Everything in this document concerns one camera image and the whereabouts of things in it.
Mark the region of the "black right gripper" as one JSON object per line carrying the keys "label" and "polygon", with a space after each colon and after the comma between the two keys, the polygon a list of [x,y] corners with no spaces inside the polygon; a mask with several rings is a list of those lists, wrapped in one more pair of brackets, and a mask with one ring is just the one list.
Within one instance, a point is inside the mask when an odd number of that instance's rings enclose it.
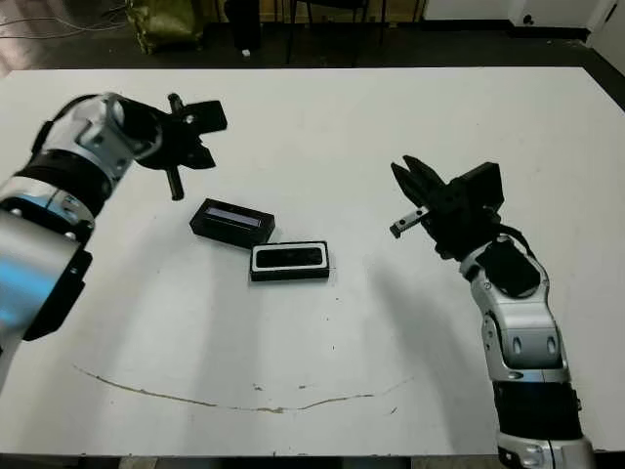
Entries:
{"label": "black right gripper", "polygon": [[503,204],[500,187],[450,184],[443,188],[444,180],[419,158],[405,155],[403,161],[406,168],[393,162],[391,169],[403,194],[418,208],[390,226],[395,238],[421,225],[442,259],[463,260],[496,237]]}

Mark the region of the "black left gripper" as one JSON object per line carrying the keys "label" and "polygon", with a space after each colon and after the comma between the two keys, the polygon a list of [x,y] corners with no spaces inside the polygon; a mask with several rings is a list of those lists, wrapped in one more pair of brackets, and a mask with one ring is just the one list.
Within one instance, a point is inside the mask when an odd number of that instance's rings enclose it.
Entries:
{"label": "black left gripper", "polygon": [[[177,93],[167,96],[170,112],[135,102],[139,110],[141,140],[147,149],[140,152],[135,161],[144,168],[164,171],[173,200],[182,200],[185,190],[179,172],[184,165],[193,170],[215,167],[211,151],[204,146],[199,135],[193,136],[183,127],[185,105]],[[194,155],[191,147],[195,144]]]}

